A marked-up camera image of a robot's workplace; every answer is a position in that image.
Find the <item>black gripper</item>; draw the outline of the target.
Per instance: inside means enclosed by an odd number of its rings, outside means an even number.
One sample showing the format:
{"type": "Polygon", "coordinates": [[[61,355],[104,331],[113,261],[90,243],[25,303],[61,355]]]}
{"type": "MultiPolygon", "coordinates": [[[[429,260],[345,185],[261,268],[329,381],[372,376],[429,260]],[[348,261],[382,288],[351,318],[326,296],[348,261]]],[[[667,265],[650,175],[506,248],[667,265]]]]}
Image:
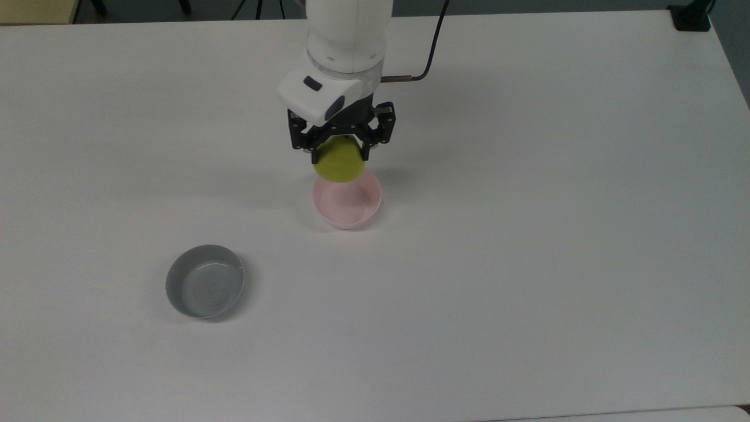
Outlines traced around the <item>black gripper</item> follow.
{"type": "Polygon", "coordinates": [[[326,123],[315,126],[292,110],[287,110],[292,149],[311,156],[311,164],[319,162],[318,148],[322,134],[354,135],[360,144],[360,157],[370,158],[373,148],[391,141],[396,126],[396,107],[392,102],[373,105],[373,94],[345,107],[345,96],[340,96],[324,113],[326,123]]]}

